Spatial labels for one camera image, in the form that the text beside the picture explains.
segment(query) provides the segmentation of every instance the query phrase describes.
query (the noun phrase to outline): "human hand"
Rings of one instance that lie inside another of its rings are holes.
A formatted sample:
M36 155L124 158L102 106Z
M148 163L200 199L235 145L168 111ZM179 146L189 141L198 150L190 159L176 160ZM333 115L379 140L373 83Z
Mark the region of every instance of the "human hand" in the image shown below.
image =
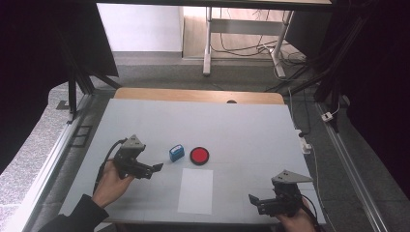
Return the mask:
M307 201L304 198L302 200L308 207ZM282 223L286 232L315 231L310 216L303 209L299 209L294 217L288 217L287 215L276 215L275 217Z
M126 192L134 178L133 175L129 175L121 180L114 162L112 159L109 159L103 170L99 185L91 199L101 208L105 208Z

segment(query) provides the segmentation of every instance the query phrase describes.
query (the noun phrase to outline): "aluminum rail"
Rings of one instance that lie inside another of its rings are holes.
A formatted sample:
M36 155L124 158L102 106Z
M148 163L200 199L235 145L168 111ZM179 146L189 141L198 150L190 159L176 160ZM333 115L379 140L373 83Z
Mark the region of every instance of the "aluminum rail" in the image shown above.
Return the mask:
M319 103L316 104L316 109L320 115L325 113L320 107ZM367 187L362 180L362 177L360 176L355 163L351 159L349 152L347 151L346 146L343 143L343 140L328 123L325 123L325 127L337 150L337 154L340 158L341 163L343 164L347 176L350 179L353 189L356 191L359 200L364 206L364 210L367 214L371 226L373 227L373 230L376 232L388 232L388 226L384 222L380 211L378 210L373 198L368 192Z
M92 97L90 95L84 95L82 97L78 104L78 109L81 110L78 111L77 117L75 117L75 120L71 124L67 123L66 126L64 126L60 136L40 169L39 174L25 195L20 207L18 207L12 219L9 221L5 231L18 232L25 229L55 166L65 152L76 127L81 123L83 116L87 111L86 109L90 106L91 99Z

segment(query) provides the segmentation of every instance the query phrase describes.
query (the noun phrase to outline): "person's arm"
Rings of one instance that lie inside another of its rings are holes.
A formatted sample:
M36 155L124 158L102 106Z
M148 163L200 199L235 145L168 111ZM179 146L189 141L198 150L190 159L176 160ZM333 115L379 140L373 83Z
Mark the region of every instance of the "person's arm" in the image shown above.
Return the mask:
M304 198L303 201L308 207L308 203ZM294 217L288 217L287 215L276 215L275 217L282 223L286 232L315 232L310 216L302 209Z
M108 213L104 208L122 196L133 179L134 177L130 175L121 180L117 168L112 160L109 160L93 197L82 195L75 209L68 217L57 216L39 232L94 231L97 225L108 218Z
M73 212L67 217L59 215L39 232L54 231L94 231L104 219L108 218L105 209L98 206L90 196L82 195Z

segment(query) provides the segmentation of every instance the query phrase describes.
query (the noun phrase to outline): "wooden edge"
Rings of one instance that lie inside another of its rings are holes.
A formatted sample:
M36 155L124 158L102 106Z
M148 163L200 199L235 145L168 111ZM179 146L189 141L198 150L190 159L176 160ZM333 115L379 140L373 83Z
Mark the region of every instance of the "wooden edge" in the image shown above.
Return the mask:
M221 103L235 101L236 103L251 104L284 104L282 95L277 93L147 88L120 88L116 91L114 99Z

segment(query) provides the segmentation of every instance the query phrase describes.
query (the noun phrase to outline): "white paper sheet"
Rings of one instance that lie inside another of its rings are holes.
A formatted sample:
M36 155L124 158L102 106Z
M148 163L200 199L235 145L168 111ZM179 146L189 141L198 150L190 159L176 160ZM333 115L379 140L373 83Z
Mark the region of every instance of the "white paper sheet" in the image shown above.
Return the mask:
M179 213L212 214L213 170L184 168Z

